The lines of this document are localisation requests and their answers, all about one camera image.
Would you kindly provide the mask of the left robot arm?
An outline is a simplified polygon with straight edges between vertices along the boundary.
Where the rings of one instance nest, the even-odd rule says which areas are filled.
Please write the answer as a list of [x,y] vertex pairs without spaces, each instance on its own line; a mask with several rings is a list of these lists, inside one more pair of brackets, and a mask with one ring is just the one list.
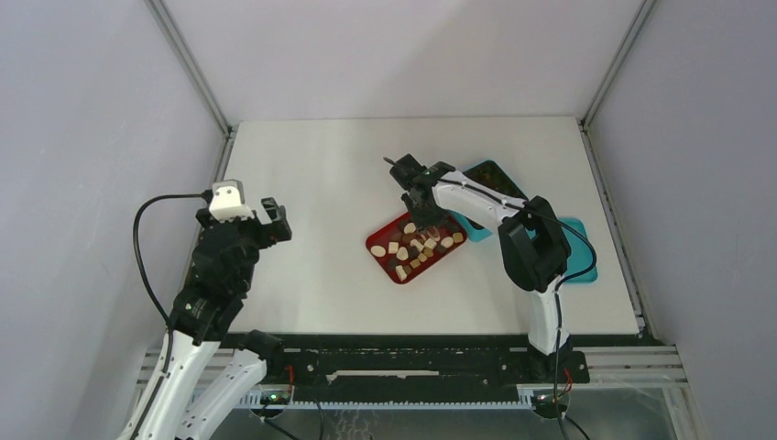
[[208,439],[253,386],[285,373],[281,341],[253,330],[208,388],[192,396],[244,305],[261,250],[292,237],[286,209],[273,198],[262,200],[268,218],[261,220],[255,210],[221,202],[219,195],[201,196],[209,205],[196,214],[202,231],[189,273],[162,315],[162,351],[122,439]]

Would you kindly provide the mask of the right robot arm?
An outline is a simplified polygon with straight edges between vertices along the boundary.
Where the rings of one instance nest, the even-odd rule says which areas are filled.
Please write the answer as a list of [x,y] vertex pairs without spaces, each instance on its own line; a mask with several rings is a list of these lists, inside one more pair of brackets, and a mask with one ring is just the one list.
[[411,154],[386,158],[389,174],[402,188],[411,221],[420,229],[438,228],[457,213],[496,235],[504,270],[530,301],[528,338],[535,350],[530,369],[535,378],[555,380],[566,367],[560,349],[568,338],[558,293],[567,272],[571,247],[564,224],[547,200],[511,197],[478,183],[452,165],[421,165]]

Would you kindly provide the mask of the teal chocolate box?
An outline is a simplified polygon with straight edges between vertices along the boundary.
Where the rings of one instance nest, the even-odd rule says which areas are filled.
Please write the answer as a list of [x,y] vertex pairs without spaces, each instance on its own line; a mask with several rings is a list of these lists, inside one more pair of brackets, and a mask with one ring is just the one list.
[[[477,165],[464,170],[463,174],[481,185],[488,187],[499,193],[506,194],[507,196],[527,199],[525,192],[514,182],[508,174],[503,171],[494,160],[485,160]],[[462,227],[462,230],[466,232],[468,240],[472,242],[481,242],[488,237],[492,236],[490,230],[485,229],[482,225],[471,220],[455,211],[451,212],[452,217]]]

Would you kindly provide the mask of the wooden tongs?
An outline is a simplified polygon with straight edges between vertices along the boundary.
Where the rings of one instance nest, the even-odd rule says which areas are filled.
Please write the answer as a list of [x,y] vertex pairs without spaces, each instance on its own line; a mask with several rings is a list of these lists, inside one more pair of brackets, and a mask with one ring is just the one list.
[[428,238],[431,238],[434,241],[441,240],[441,234],[439,232],[439,229],[436,226],[426,227],[424,229],[424,235],[426,235]]

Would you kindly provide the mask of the red chocolate tray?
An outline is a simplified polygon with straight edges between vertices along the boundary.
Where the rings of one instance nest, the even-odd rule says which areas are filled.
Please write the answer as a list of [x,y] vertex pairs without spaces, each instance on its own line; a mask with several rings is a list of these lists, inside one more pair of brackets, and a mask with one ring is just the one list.
[[391,281],[408,284],[460,248],[468,239],[451,214],[437,226],[440,241],[424,235],[404,213],[366,238],[365,248]]

